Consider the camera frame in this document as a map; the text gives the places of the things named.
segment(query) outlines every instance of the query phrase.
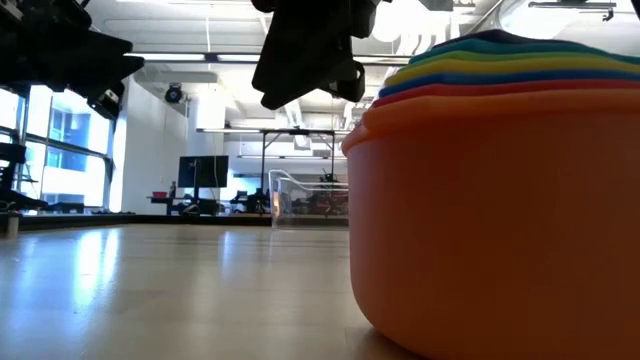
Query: computer monitor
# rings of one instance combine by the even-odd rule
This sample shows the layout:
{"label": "computer monitor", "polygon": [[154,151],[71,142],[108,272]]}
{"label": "computer monitor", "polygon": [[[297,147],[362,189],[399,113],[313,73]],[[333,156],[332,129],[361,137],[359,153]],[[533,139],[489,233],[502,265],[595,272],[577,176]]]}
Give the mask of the computer monitor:
{"label": "computer monitor", "polygon": [[227,187],[228,156],[182,156],[178,170],[178,187]]}

